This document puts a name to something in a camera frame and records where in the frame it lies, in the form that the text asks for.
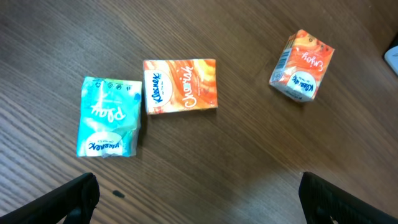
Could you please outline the orange Kleenex Cherish pack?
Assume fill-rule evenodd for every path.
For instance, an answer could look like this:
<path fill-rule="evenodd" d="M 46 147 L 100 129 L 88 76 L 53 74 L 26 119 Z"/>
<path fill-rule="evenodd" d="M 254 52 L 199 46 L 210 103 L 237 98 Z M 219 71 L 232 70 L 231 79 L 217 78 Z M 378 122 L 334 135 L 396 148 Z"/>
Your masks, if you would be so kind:
<path fill-rule="evenodd" d="M 216 60 L 145 60 L 144 91 L 148 115 L 218 107 Z"/>

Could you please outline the teal Kleenex tissue pack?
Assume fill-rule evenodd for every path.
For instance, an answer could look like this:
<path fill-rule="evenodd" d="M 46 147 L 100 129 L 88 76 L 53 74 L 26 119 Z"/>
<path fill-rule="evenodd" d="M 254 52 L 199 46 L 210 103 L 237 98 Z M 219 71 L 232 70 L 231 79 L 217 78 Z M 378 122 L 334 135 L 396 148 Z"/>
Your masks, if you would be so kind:
<path fill-rule="evenodd" d="M 85 77 L 78 157 L 132 157 L 141 128 L 142 82 Z"/>

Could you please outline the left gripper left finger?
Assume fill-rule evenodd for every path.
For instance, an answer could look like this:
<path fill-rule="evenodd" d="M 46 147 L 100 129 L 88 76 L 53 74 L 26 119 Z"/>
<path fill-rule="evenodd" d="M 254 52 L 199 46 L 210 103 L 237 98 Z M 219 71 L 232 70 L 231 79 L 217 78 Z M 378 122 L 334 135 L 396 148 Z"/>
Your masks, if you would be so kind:
<path fill-rule="evenodd" d="M 1 223 L 89 223 L 99 199 L 99 183 L 89 172 L 2 216 Z"/>

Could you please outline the orange Kleenex Enjoy pack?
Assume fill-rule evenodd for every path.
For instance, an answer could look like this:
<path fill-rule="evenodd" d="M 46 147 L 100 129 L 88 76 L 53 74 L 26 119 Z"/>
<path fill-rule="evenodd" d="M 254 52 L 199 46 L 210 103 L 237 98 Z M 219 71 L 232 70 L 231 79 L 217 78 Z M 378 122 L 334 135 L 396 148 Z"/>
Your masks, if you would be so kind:
<path fill-rule="evenodd" d="M 295 101 L 313 101 L 334 51 L 307 31 L 298 30 L 289 37 L 270 77 L 270 86 Z"/>

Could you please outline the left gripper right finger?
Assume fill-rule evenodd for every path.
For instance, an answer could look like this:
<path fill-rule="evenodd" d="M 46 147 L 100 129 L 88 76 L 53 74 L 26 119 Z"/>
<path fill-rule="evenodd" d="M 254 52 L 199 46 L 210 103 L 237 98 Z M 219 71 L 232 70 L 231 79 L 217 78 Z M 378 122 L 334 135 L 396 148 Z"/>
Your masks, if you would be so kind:
<path fill-rule="evenodd" d="M 312 172 L 303 173 L 298 195 L 308 224 L 397 224 L 397 218 Z"/>

